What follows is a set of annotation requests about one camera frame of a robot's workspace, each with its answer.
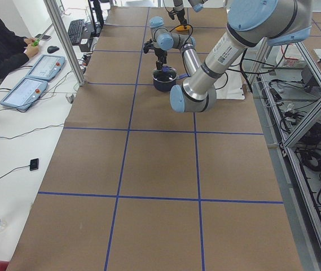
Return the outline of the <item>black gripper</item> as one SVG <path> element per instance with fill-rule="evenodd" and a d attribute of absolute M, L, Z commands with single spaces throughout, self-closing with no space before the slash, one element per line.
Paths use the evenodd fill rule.
<path fill-rule="evenodd" d="M 180 25 L 187 25 L 187 20 L 184 18 L 185 16 L 185 11 L 184 9 L 181 10 L 175 10 L 174 13 L 176 14 L 177 18 L 179 19 Z"/>
<path fill-rule="evenodd" d="M 167 62 L 167 51 L 161 48 L 154 48 L 155 55 L 157 56 L 156 69 L 162 69 L 164 62 Z"/>

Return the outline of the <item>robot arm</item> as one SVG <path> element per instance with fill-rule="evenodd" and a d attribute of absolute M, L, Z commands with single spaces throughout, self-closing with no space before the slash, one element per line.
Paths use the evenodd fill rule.
<path fill-rule="evenodd" d="M 188 0 L 187 2 L 195 12 L 199 12 L 204 8 L 204 4 L 207 2 L 207 0 Z M 174 7 L 168 12 L 169 17 L 172 20 L 177 17 L 180 25 L 187 26 L 188 22 L 185 18 L 183 0 L 173 0 L 173 5 Z"/>
<path fill-rule="evenodd" d="M 197 57 L 192 39 L 170 33 L 161 17 L 151 18 L 152 40 L 164 51 L 179 49 L 190 74 L 182 85 L 172 87 L 172 109 L 175 112 L 211 109 L 217 100 L 214 83 L 245 49 L 255 47 L 263 38 L 267 38 L 270 46 L 307 39 L 312 11 L 312 1 L 233 1 L 227 14 L 227 30 L 203 62 Z"/>

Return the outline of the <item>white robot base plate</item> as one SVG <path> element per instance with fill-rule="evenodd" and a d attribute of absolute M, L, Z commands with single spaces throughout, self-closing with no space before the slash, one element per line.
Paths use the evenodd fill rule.
<path fill-rule="evenodd" d="M 238 72 L 227 71 L 215 83 L 217 99 L 244 100 L 242 76 Z"/>

